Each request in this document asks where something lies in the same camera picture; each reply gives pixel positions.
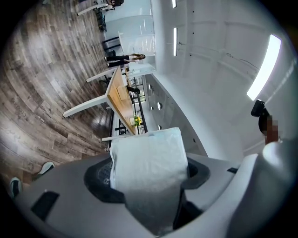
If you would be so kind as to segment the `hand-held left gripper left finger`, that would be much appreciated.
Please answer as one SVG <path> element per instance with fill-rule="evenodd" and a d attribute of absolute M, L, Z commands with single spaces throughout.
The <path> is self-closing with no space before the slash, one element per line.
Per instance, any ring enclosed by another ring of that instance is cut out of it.
<path fill-rule="evenodd" d="M 104 185 L 109 154 L 56 166 L 15 199 L 21 214 L 48 238 L 150 238 L 124 197 Z"/>

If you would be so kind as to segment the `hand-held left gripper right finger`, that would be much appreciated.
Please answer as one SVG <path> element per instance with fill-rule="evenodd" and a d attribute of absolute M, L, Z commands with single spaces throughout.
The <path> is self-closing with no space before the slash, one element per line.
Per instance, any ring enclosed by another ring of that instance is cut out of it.
<path fill-rule="evenodd" d="M 240 163 L 191 155 L 172 238 L 281 236 L 297 185 L 297 141 L 269 143 Z"/>

